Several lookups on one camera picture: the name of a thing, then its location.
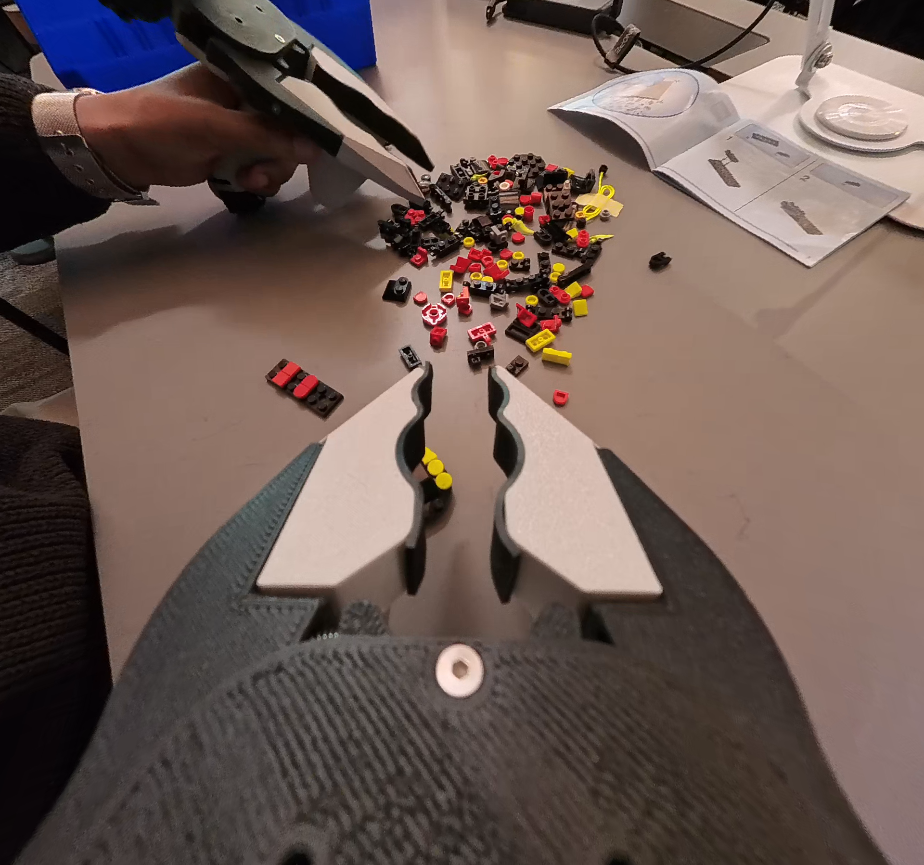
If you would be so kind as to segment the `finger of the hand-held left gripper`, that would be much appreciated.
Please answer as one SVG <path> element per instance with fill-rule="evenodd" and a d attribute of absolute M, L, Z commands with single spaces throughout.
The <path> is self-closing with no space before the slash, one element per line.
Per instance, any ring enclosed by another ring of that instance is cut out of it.
<path fill-rule="evenodd" d="M 306 80 L 328 96 L 355 125 L 381 143 L 395 147 L 424 170 L 433 171 L 433 161 L 417 135 L 361 76 L 328 48 L 311 48 Z"/>
<path fill-rule="evenodd" d="M 308 167 L 310 190 L 321 205 L 330 210 L 342 206 L 368 180 L 405 201 L 424 201 L 410 166 L 345 116 L 328 95 L 294 77 L 281 78 L 281 84 L 311 117 L 334 129 L 339 141 L 332 153 Z"/>

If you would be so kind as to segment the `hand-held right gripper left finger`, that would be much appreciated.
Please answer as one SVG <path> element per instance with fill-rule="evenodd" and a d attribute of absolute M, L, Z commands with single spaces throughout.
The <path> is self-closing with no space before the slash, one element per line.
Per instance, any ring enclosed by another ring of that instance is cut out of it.
<path fill-rule="evenodd" d="M 424 363 L 327 435 L 257 576 L 258 593 L 321 598 L 335 609 L 369 601 L 386 611 L 417 594 L 426 540 L 413 472 L 432 390 Z"/>

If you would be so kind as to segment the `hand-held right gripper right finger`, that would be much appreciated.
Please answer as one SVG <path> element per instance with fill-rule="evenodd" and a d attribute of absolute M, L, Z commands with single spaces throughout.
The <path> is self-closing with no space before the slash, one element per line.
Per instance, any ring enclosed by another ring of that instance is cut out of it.
<path fill-rule="evenodd" d="M 503 605 L 532 618 L 549 605 L 652 603 L 664 594 L 603 460 L 584 432 L 506 370 L 491 367 L 490 570 Z"/>

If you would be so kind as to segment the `yellow and black lego assembly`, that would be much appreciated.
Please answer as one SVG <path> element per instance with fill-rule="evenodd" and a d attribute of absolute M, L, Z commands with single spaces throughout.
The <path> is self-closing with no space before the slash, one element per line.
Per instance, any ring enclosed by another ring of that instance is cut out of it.
<path fill-rule="evenodd" d="M 454 497 L 454 479 L 444 461 L 429 447 L 411 472 L 422 493 L 423 519 L 426 524 L 440 521 L 449 511 Z"/>

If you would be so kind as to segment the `black lego plate with red tiles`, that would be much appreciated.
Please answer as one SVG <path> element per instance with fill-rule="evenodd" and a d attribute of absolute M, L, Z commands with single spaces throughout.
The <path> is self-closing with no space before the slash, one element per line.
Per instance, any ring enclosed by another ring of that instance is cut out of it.
<path fill-rule="evenodd" d="M 265 375 L 266 382 L 319 418 L 328 418 L 344 396 L 294 361 L 283 360 Z"/>

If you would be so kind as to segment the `pile of lego bricks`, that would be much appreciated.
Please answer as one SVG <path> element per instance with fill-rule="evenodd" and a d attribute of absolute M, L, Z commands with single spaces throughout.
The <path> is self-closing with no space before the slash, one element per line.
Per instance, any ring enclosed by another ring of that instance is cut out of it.
<path fill-rule="evenodd" d="M 525 348 L 506 369 L 522 374 L 562 328 L 590 314 L 592 273 L 616 219 L 587 223 L 576 198 L 609 181 L 608 166 L 579 173 L 537 153 L 462 157 L 423 174 L 422 203 L 392 206 L 379 235 L 410 268 L 430 347 L 442 350 L 458 322 L 468 366 L 494 361 L 499 336 Z"/>

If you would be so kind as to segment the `person's left forearm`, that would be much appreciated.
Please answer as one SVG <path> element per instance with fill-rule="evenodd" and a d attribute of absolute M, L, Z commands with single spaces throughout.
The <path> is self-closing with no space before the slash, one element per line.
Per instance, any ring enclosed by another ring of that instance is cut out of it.
<path fill-rule="evenodd" d="M 38 94 L 50 91 L 1 75 L 2 252 L 96 219 L 111 205 L 69 182 L 43 151 L 31 109 Z"/>

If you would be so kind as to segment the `lego instruction booklet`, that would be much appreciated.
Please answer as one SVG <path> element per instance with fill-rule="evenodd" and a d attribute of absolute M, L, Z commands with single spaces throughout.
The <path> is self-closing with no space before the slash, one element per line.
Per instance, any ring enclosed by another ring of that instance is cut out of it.
<path fill-rule="evenodd" d="M 738 83 L 703 72 L 660 69 L 616 77 L 551 105 L 561 116 L 592 117 L 625 132 L 653 172 L 807 268 L 890 216 L 922 228 L 922 154 L 850 154 L 817 123 L 820 105 L 841 113 L 857 73 L 800 103 L 761 87 L 792 57 Z"/>

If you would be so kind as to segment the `person's left hand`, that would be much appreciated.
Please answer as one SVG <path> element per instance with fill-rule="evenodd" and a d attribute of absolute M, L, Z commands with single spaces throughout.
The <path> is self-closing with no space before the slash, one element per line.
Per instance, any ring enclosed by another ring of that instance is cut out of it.
<path fill-rule="evenodd" d="M 309 140 L 242 110 L 235 90 L 203 65 L 83 96 L 76 114 L 88 146 L 136 189 L 198 185 L 228 166 L 239 188 L 271 196 L 321 153 Z"/>

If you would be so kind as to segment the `blue plastic bin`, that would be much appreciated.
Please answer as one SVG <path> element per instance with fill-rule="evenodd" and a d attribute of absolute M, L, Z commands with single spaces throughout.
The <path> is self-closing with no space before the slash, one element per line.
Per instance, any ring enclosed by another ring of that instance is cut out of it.
<path fill-rule="evenodd" d="M 354 71 L 376 64 L 370 0 L 270 1 Z M 192 61 L 168 19 L 126 23 L 97 0 L 15 2 L 67 89 L 127 89 Z"/>

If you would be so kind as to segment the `silver wristwatch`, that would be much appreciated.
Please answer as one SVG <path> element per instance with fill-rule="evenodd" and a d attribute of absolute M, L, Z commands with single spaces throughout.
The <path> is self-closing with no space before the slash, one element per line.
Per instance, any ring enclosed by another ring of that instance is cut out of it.
<path fill-rule="evenodd" d="M 70 184 L 95 199 L 157 205 L 148 190 L 133 189 L 115 176 L 83 137 L 77 120 L 77 101 L 99 94 L 90 88 L 37 94 L 30 111 L 42 151 Z"/>

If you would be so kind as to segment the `small clear plastic bag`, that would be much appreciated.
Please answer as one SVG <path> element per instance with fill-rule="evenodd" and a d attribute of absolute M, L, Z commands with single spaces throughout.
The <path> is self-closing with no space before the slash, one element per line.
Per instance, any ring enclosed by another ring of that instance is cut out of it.
<path fill-rule="evenodd" d="M 586 193 L 576 198 L 578 214 L 589 223 L 597 218 L 604 221 L 615 219 L 623 210 L 623 203 L 616 199 L 615 189 L 610 185 L 602 185 L 592 193 Z"/>

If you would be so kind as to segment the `white document stand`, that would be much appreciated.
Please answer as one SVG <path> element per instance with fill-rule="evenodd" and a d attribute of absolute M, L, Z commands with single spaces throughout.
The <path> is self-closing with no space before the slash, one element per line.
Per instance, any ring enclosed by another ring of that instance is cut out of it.
<path fill-rule="evenodd" d="M 908 193 L 892 218 L 923 227 L 923 96 L 877 64 L 855 71 L 835 55 L 835 0 L 810 0 L 801 57 L 786 55 L 722 84 L 737 112 L 840 166 Z"/>

